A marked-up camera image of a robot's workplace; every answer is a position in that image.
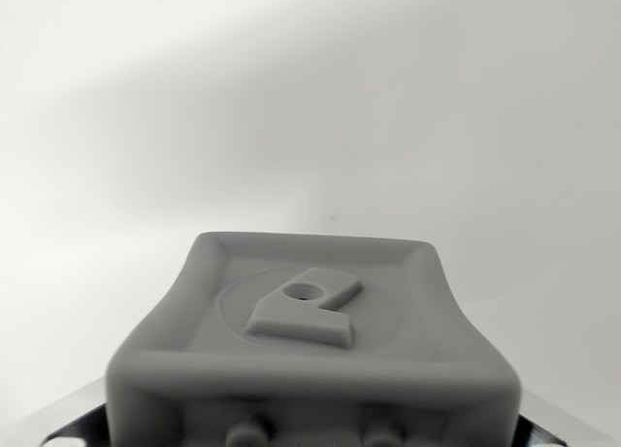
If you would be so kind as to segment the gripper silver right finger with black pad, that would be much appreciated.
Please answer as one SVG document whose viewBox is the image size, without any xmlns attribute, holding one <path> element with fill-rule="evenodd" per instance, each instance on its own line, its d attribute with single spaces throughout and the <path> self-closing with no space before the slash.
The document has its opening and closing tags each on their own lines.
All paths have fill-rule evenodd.
<svg viewBox="0 0 621 447">
<path fill-rule="evenodd" d="M 619 446 L 620 441 L 553 403 L 524 391 L 520 406 L 520 440 L 515 446 Z"/>
</svg>

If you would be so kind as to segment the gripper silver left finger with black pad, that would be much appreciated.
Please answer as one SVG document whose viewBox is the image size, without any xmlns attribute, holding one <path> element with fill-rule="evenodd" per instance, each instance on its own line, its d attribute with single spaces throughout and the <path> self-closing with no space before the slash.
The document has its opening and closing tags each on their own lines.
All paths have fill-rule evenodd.
<svg viewBox="0 0 621 447">
<path fill-rule="evenodd" d="M 50 434 L 99 408 L 105 401 L 105 379 L 100 377 L 4 428 L 1 445 L 40 446 Z"/>
</svg>

